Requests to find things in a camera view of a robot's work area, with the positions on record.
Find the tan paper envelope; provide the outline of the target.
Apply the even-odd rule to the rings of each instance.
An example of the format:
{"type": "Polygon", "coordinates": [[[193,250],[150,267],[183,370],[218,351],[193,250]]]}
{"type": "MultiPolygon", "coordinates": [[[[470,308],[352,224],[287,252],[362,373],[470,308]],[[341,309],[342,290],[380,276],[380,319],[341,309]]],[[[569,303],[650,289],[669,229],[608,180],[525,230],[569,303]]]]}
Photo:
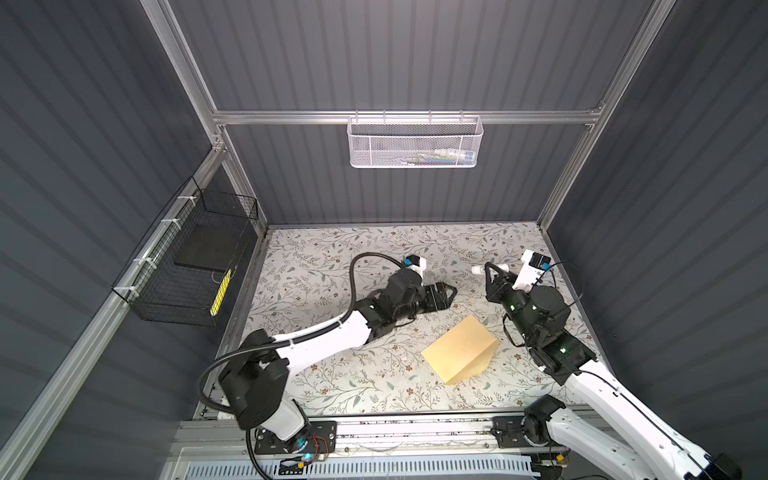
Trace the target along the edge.
{"type": "Polygon", "coordinates": [[[467,316],[422,351],[437,376],[454,385],[483,373],[500,341],[474,315],[467,316]]]}

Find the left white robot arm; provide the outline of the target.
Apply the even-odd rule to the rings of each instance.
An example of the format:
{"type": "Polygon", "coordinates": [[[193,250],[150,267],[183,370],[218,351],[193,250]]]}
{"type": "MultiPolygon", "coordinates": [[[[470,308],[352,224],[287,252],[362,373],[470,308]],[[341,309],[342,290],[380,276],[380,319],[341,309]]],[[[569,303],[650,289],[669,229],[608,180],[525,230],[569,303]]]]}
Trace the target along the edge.
{"type": "Polygon", "coordinates": [[[425,285],[420,273],[403,268],[385,288],[357,299],[350,312],[327,322],[282,337],[253,332],[218,375],[228,401],[225,411],[243,431],[264,427],[282,439],[294,435],[306,421],[298,406],[284,399],[293,376],[390,334],[401,320],[449,309],[456,294],[454,286],[425,285]]]}

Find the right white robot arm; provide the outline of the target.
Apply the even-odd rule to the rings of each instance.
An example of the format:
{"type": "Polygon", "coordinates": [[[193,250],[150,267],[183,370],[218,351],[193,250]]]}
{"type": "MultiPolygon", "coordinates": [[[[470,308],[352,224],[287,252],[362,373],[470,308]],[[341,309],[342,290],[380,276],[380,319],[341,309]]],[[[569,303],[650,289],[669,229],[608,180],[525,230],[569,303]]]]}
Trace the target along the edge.
{"type": "Polygon", "coordinates": [[[505,330],[515,328],[537,368],[584,400],[616,432],[611,437],[551,395],[524,411],[521,427],[533,446],[556,443],[614,479],[740,479],[730,456],[713,455],[676,431],[611,374],[597,355],[571,334],[571,306],[554,286],[541,284],[553,271],[550,258],[526,251],[513,273],[487,262],[473,274],[485,278],[485,297],[502,306],[505,330]]]}

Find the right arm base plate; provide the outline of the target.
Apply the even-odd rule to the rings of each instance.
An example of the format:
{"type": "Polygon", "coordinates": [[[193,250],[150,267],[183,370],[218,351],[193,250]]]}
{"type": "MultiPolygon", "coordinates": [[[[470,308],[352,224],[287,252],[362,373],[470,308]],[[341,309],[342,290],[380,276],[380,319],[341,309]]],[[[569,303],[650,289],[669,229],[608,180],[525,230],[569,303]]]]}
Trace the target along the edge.
{"type": "Polygon", "coordinates": [[[500,448],[562,448],[549,434],[546,423],[529,415],[503,415],[491,419],[490,433],[500,448]]]}

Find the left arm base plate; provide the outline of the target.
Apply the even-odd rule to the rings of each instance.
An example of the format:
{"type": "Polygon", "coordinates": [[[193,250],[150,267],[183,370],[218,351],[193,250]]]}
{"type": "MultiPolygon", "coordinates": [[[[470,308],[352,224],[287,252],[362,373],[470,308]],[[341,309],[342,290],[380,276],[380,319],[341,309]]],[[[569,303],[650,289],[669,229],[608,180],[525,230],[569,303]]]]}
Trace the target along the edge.
{"type": "Polygon", "coordinates": [[[253,449],[259,455],[333,453],[337,427],[335,421],[310,421],[307,427],[285,441],[269,430],[260,429],[254,434],[253,449]]]}

